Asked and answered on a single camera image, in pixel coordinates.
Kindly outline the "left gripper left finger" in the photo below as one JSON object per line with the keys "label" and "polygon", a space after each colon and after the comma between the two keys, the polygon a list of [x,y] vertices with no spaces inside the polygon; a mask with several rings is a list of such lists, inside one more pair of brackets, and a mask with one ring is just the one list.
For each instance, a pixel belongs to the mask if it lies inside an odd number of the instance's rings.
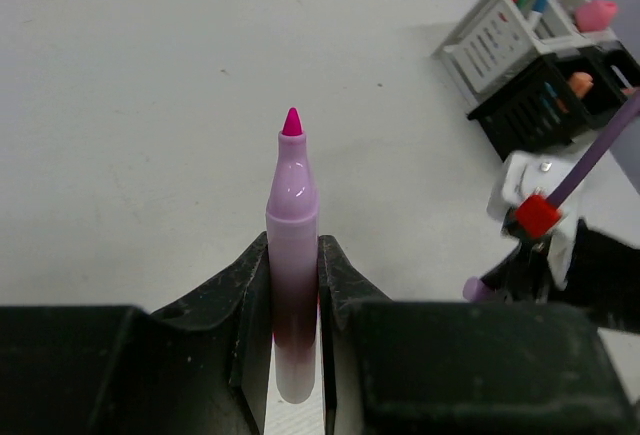
{"label": "left gripper left finger", "polygon": [[5,306],[5,434],[260,434],[271,357],[264,236],[171,304]]}

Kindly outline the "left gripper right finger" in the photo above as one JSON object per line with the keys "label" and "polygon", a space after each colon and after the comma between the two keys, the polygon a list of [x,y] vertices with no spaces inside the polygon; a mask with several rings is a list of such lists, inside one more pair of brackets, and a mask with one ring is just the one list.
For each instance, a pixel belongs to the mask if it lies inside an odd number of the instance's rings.
{"label": "left gripper right finger", "polygon": [[319,241],[328,434],[631,434],[597,333],[565,304],[394,301]]}

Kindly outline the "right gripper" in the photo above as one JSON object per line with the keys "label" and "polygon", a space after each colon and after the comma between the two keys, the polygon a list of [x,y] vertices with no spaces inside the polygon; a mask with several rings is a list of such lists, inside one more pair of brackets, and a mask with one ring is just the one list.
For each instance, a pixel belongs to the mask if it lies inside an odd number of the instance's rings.
{"label": "right gripper", "polygon": [[518,244],[479,278],[479,299],[557,302],[586,313],[597,326],[639,333],[639,249],[588,227],[577,226],[566,285],[555,285],[547,260],[550,246]]}

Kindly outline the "purple highlighter cap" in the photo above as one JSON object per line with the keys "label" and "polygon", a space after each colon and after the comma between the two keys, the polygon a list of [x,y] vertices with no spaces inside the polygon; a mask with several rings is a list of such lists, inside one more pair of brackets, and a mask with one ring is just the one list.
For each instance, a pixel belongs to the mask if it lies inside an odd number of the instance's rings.
{"label": "purple highlighter cap", "polygon": [[470,277],[464,284],[462,296],[471,303],[493,301],[500,295],[499,291],[488,287],[481,279]]}

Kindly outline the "pink stubby highlighter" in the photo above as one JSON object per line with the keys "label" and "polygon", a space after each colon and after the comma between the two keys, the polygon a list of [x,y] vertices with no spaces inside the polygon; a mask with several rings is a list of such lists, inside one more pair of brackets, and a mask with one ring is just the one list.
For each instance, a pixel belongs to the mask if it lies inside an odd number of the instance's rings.
{"label": "pink stubby highlighter", "polygon": [[278,134],[266,205],[276,386],[283,400],[305,402],[315,384],[319,193],[296,108]]}

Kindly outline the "blue stubby highlighter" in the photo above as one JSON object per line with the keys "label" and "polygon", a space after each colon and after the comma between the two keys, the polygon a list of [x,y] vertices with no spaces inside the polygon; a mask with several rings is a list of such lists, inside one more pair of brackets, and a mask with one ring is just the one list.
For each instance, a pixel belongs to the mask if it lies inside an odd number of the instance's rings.
{"label": "blue stubby highlighter", "polygon": [[557,92],[555,91],[555,89],[553,88],[553,86],[549,83],[549,82],[545,82],[545,89],[547,90],[547,93],[552,97],[552,99],[555,101],[557,107],[559,108],[559,110],[562,113],[568,113],[568,109],[566,107],[566,105],[564,104],[564,102],[560,99],[559,95],[557,94]]}

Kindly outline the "orange stubby highlighter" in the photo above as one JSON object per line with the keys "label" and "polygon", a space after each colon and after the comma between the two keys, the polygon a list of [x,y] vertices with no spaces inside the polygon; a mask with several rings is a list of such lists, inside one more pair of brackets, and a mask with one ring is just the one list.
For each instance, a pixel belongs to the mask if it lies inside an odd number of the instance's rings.
{"label": "orange stubby highlighter", "polygon": [[594,87],[593,76],[587,72],[574,72],[569,77],[568,86],[577,99],[583,100]]}

